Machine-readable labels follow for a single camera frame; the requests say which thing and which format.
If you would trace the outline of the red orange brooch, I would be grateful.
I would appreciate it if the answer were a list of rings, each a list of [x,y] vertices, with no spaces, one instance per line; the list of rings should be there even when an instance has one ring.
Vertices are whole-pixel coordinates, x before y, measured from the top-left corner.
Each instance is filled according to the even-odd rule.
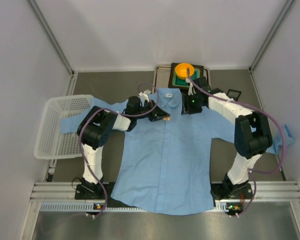
[[[171,120],[171,117],[170,117],[170,116],[166,116],[166,117],[163,118],[163,120],[164,120],[164,121],[170,121],[170,120]]]

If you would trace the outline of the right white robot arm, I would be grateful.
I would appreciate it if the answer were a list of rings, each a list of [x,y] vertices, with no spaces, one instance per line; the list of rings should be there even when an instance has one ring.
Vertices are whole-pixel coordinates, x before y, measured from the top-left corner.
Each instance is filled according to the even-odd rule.
[[[182,115],[202,112],[203,107],[222,115],[234,126],[234,146],[237,151],[221,186],[211,190],[217,200],[234,198],[247,189],[249,173],[257,160],[273,144],[268,118],[235,103],[236,90],[223,92],[211,88],[206,77],[185,79],[188,92],[182,94]]]

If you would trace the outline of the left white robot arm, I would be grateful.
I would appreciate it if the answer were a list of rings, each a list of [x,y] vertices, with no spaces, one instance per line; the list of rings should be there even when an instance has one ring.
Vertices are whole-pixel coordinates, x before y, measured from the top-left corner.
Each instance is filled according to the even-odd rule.
[[[139,119],[157,122],[168,121],[170,117],[145,93],[140,97],[130,97],[122,114],[98,106],[92,107],[77,129],[79,149],[84,159],[84,173],[79,187],[91,193],[103,189],[102,152],[113,130],[130,132]]]

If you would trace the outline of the light blue button shirt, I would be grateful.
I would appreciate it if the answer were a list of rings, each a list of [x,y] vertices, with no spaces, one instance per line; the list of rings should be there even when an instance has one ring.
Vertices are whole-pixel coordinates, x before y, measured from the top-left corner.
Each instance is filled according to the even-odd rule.
[[[121,165],[111,193],[131,207],[166,215],[192,215],[214,208],[210,184],[212,139],[234,143],[234,126],[219,113],[203,107],[201,113],[182,115],[182,92],[159,88],[149,98],[170,114],[170,121],[138,119],[124,131]],[[94,106],[122,114],[128,99],[108,104],[93,98],[84,112],[60,120],[62,134],[76,133]],[[252,111],[264,111],[235,101]]]

